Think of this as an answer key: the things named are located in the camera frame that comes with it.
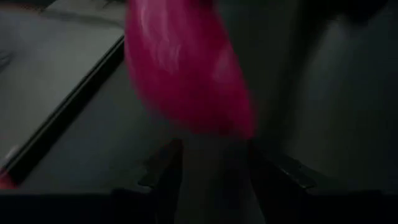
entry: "black strip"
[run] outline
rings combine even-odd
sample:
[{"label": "black strip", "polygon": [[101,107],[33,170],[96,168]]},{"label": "black strip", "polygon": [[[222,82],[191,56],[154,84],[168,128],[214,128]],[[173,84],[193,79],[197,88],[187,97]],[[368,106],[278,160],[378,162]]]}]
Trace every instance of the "black strip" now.
[{"label": "black strip", "polygon": [[5,4],[19,4],[21,6],[36,6],[46,8],[53,4],[55,0],[8,0],[1,2]]},{"label": "black strip", "polygon": [[85,78],[62,101],[38,131],[4,166],[15,184],[20,184],[49,152],[52,145],[79,115],[91,97],[110,77],[124,58],[124,37],[121,37]]},{"label": "black strip", "polygon": [[12,190],[2,193],[0,200],[2,223],[157,223],[154,197],[130,189],[55,194]]}]

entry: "blurry pink object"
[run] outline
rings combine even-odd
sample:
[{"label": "blurry pink object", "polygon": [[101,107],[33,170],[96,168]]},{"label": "blurry pink object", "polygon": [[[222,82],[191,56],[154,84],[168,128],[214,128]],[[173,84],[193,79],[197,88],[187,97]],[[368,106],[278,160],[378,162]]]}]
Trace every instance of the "blurry pink object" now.
[{"label": "blurry pink object", "polygon": [[150,107],[196,133],[254,134],[242,72],[210,0],[130,0],[126,62]]}]

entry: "gray panel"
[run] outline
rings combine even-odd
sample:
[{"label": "gray panel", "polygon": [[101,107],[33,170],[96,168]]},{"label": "gray panel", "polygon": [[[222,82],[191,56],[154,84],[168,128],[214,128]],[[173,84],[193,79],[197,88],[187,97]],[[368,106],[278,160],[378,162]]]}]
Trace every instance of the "gray panel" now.
[{"label": "gray panel", "polygon": [[123,35],[119,27],[0,12],[0,158],[22,146]]}]

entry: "dark edge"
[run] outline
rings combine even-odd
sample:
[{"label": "dark edge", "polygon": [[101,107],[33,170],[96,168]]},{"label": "dark edge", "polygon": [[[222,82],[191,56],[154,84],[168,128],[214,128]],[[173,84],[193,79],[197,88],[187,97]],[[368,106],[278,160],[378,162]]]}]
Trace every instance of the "dark edge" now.
[{"label": "dark edge", "polygon": [[5,163],[2,173],[8,173],[16,185],[21,184],[120,65],[123,58],[124,36],[119,38],[32,137]]}]

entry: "dark gray surface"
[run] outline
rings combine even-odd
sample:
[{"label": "dark gray surface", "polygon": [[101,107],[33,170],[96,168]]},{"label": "dark gray surface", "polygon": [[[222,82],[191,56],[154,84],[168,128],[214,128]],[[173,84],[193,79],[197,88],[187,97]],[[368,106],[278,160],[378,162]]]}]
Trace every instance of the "dark gray surface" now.
[{"label": "dark gray surface", "polygon": [[218,1],[218,11],[254,99],[258,135],[265,132],[270,112],[277,104],[277,82],[290,58],[301,2]]},{"label": "dark gray surface", "polygon": [[129,187],[143,159],[171,139],[166,122],[150,118],[124,65],[90,101],[23,188]]},{"label": "dark gray surface", "polygon": [[398,190],[398,7],[331,22],[297,97],[286,152],[356,189]]}]

